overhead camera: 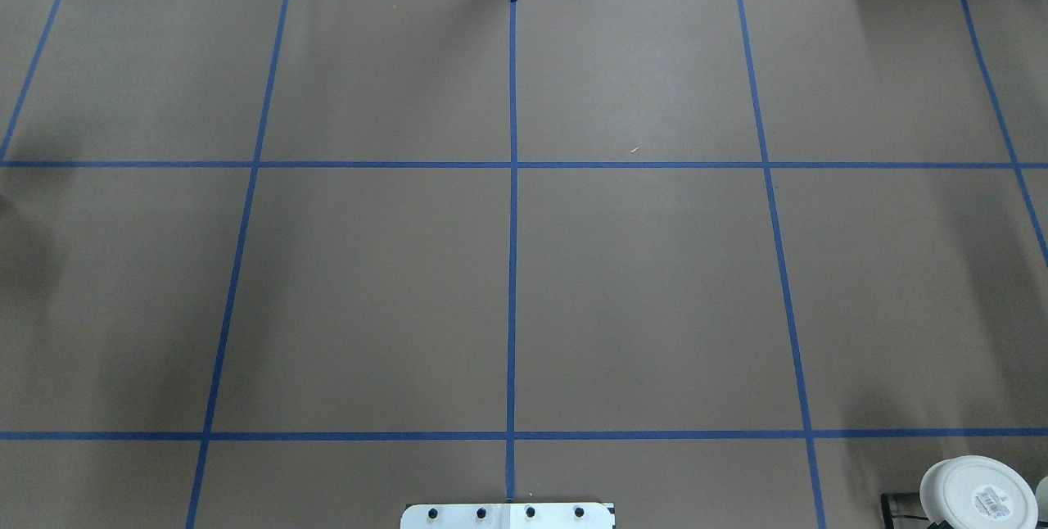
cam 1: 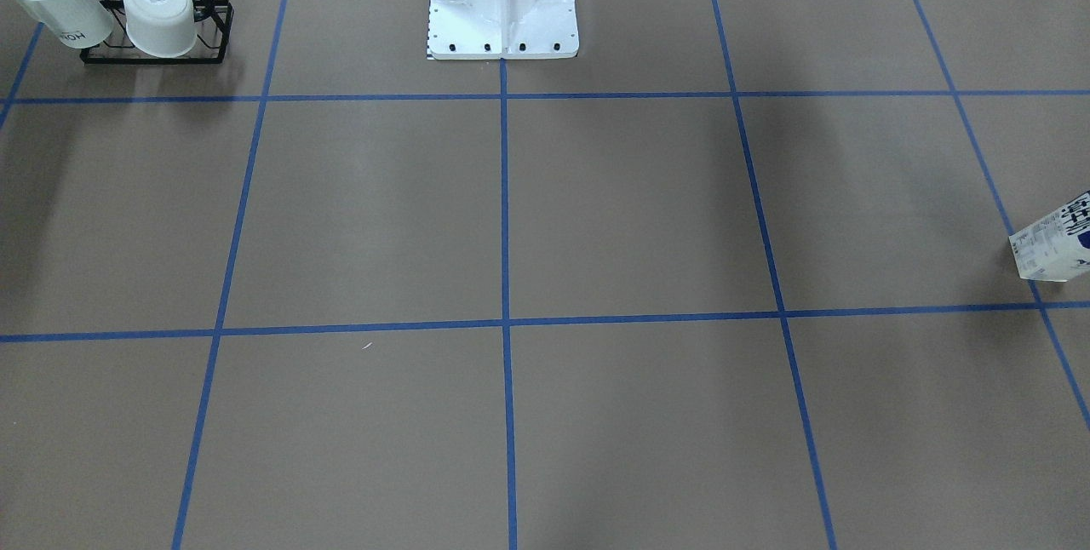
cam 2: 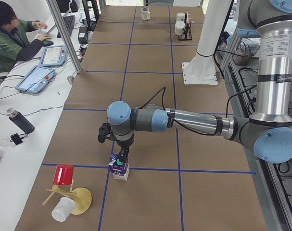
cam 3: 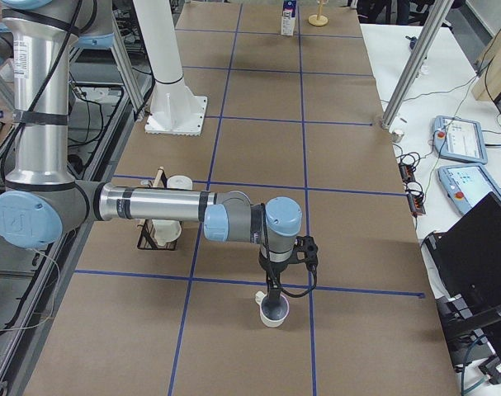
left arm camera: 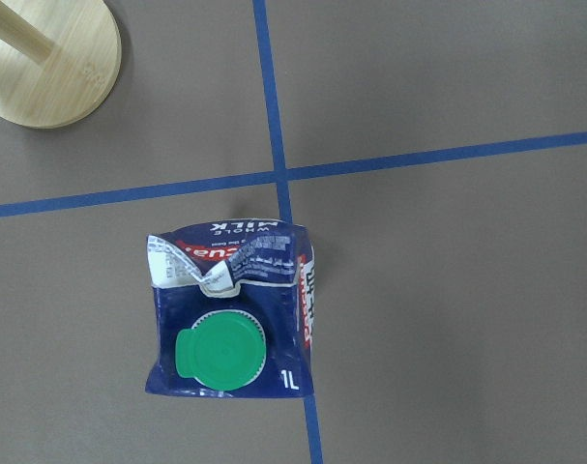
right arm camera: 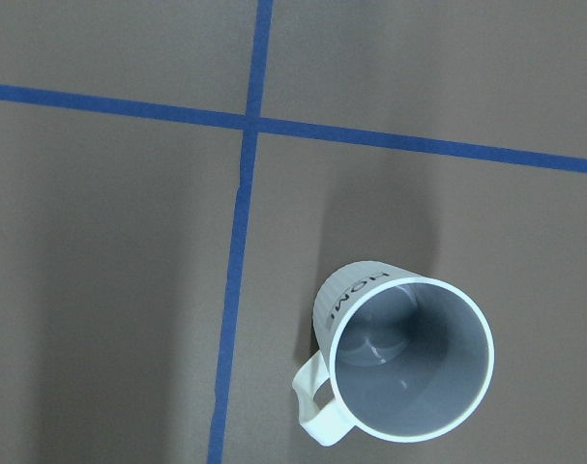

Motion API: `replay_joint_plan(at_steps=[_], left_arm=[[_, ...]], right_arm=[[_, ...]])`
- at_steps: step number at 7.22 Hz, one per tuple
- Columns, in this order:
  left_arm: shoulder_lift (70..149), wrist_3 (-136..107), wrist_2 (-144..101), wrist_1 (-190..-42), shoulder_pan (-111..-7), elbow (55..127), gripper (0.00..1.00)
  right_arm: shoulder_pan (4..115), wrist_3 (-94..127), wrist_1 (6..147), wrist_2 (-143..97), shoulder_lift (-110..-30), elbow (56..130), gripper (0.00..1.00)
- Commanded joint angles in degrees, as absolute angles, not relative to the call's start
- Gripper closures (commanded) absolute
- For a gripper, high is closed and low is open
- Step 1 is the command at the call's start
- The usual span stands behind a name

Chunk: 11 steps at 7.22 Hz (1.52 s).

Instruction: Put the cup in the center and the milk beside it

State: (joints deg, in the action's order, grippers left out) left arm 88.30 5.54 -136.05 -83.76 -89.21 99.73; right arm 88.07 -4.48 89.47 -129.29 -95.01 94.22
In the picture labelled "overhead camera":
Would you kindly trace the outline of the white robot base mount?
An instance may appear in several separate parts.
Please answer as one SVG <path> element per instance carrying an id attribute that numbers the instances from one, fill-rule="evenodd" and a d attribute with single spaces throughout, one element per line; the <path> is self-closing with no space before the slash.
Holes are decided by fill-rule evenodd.
<path id="1" fill-rule="evenodd" d="M 416 504 L 400 528 L 617 528 L 617 515 L 599 502 Z"/>

